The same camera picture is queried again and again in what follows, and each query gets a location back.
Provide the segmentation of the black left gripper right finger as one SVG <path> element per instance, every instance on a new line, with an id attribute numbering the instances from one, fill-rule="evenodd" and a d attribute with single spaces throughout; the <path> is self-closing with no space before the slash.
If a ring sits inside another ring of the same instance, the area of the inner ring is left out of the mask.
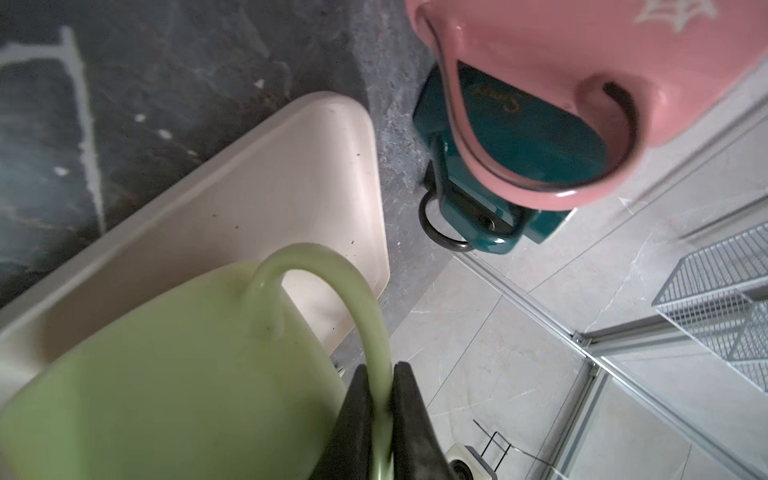
<path id="1" fill-rule="evenodd" d="M 395 479 L 455 479 L 440 449 L 414 371 L 407 362 L 394 366 L 393 475 Z"/>

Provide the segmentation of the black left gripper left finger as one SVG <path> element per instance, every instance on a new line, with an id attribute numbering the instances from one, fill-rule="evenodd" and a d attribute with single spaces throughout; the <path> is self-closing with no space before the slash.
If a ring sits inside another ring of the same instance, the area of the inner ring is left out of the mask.
<path id="1" fill-rule="evenodd" d="M 366 365 L 352 377 L 330 440 L 310 479 L 368 479 L 372 467 L 374 404 Z"/>

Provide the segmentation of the light green mug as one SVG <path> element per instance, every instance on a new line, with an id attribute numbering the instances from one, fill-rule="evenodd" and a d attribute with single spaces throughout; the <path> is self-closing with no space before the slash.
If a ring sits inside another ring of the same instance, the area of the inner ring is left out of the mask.
<path id="1" fill-rule="evenodd" d="M 284 291 L 323 280 L 357 325 L 366 407 L 331 449 L 352 388 Z M 1 411 L 19 479 L 308 479 L 391 476 L 393 372 L 376 296 L 341 254 L 282 248 L 232 264 L 124 315 L 63 355 Z"/>

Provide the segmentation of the dark green mug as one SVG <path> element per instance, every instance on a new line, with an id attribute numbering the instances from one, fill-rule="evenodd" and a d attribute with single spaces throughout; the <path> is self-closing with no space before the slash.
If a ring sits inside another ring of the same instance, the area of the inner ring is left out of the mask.
<path id="1" fill-rule="evenodd" d="M 584 121 L 470 66 L 458 73 L 472 129 L 502 166 L 548 183 L 590 180 L 602 172 L 606 147 Z M 522 237 L 541 244 L 568 220 L 568 210 L 510 203 L 472 175 L 451 133 L 438 68 L 430 71 L 412 119 L 431 154 L 440 211 L 474 250 L 506 255 Z"/>

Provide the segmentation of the pink ghost pattern mug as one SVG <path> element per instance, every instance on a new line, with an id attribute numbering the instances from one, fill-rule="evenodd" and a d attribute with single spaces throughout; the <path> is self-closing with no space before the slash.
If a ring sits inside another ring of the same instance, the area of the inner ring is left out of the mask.
<path id="1" fill-rule="evenodd" d="M 464 164 L 494 194 L 539 210 L 615 191 L 648 148 L 688 129 L 767 53 L 763 1 L 410 1 L 406 11 L 438 60 Z M 459 63 L 582 118 L 607 148 L 605 172 L 548 183 L 490 156 L 466 114 Z"/>

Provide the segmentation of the black mug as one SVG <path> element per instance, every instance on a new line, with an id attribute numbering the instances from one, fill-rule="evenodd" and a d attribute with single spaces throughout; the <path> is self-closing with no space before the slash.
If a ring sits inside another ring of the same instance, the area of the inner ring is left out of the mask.
<path id="1" fill-rule="evenodd" d="M 432 162 L 427 164 L 422 186 L 425 189 L 418 206 L 418 220 L 424 234 L 437 246 L 453 253 L 468 253 L 474 247 L 460 238 L 443 217 L 438 202 L 436 174 Z"/>

